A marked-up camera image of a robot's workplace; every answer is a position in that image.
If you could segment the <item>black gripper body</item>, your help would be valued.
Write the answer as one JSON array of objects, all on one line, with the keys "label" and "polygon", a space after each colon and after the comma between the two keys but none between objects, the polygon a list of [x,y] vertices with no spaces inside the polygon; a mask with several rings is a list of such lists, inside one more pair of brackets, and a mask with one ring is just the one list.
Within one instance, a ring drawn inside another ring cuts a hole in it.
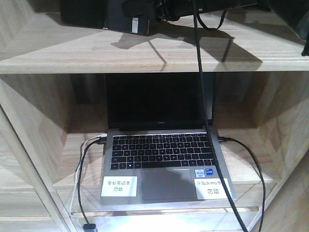
[{"label": "black gripper body", "polygon": [[194,12],[207,13],[256,4],[256,0],[158,0],[154,10],[157,19],[177,21]]}]

